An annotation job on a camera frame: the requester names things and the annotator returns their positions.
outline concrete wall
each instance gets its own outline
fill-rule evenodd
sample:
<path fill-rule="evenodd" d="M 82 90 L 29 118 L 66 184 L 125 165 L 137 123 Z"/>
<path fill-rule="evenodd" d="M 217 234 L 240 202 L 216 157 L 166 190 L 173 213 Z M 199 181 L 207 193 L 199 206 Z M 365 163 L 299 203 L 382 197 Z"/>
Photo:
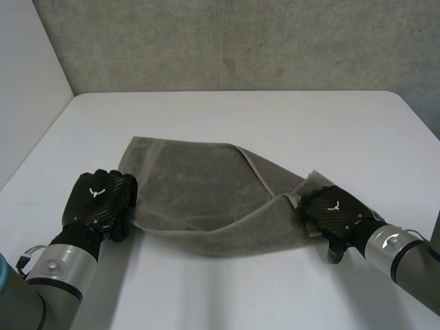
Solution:
<path fill-rule="evenodd" d="M 75 94 L 388 90 L 440 137 L 439 0 L 34 0 Z"/>
<path fill-rule="evenodd" d="M 73 98 L 31 0 L 0 1 L 0 189 Z"/>

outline black glove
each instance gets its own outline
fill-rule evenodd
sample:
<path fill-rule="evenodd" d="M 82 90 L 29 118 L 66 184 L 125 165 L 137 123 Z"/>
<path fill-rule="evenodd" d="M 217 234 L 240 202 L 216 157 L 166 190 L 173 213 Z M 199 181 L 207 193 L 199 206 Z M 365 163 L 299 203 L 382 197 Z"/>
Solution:
<path fill-rule="evenodd" d="M 84 173 L 75 183 L 63 213 L 63 229 L 82 223 L 104 237 L 121 242 L 129 233 L 138 183 L 130 174 L 116 170 Z"/>
<path fill-rule="evenodd" d="M 352 233 L 357 223 L 378 218 L 376 213 L 337 186 L 302 196 L 297 210 L 329 240 L 331 263 L 339 263 L 347 248 L 352 246 Z"/>

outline robotic hand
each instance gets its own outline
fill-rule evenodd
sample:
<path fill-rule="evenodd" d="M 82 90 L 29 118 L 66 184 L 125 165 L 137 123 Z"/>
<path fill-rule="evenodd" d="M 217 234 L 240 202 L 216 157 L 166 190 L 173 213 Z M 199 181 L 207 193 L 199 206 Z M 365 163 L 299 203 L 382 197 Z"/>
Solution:
<path fill-rule="evenodd" d="M 26 281 L 0 255 L 0 328 L 70 329 L 94 277 L 100 244 L 107 237 L 115 242 L 127 237 L 137 193 L 132 175 L 116 170 L 82 174 L 67 201 L 63 231 L 45 248 Z"/>
<path fill-rule="evenodd" d="M 305 221 L 311 222 L 329 241 L 330 263 L 339 263 L 349 247 L 361 246 L 360 228 L 369 227 L 371 232 L 386 225 L 378 214 L 337 186 L 303 196 L 298 210 Z"/>
<path fill-rule="evenodd" d="M 103 237 L 121 242 L 129 233 L 131 210 L 136 206 L 138 183 L 116 170 L 84 173 L 76 181 L 63 213 L 63 230 L 86 225 Z"/>
<path fill-rule="evenodd" d="M 339 263 L 354 246 L 373 267 L 440 316 L 440 215 L 429 242 L 386 223 L 337 186 L 303 196 L 298 211 L 329 241 L 330 263 Z"/>

